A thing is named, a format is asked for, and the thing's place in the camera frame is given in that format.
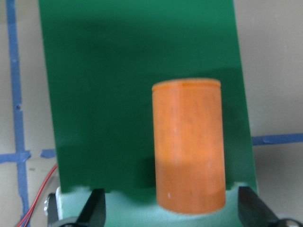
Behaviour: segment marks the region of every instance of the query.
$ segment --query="floor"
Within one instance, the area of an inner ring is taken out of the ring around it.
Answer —
[[[252,136],[303,132],[303,7],[300,0],[235,0]],[[55,157],[37,0],[16,1],[29,204]],[[6,1],[0,0],[0,154],[15,153]],[[254,146],[260,197],[279,216],[303,221],[303,143]],[[0,220],[15,226],[22,214],[14,162],[0,162]],[[51,178],[31,226],[46,226],[43,201],[59,185]]]

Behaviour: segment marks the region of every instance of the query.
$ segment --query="blue tape strip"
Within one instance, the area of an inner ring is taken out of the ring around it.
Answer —
[[[9,57],[10,57],[10,73],[11,87],[13,96],[13,114],[14,114],[14,130],[16,152],[25,152],[24,130],[23,130],[23,113],[21,110],[21,81],[19,68],[18,53],[18,36],[16,24],[16,5],[15,0],[6,0],[7,24],[9,35]],[[27,193],[27,172],[26,162],[17,163],[18,170],[18,190],[22,199],[23,215],[28,211],[28,193]]]
[[[252,137],[253,146],[299,142],[303,142],[303,133]]]
[[[45,158],[56,157],[56,150],[55,149],[44,149],[44,150],[42,150],[40,157],[45,157]]]
[[[28,160],[31,157],[29,151],[26,152],[18,152],[13,154],[4,154],[0,155],[0,164],[5,162],[17,162],[22,163]]]

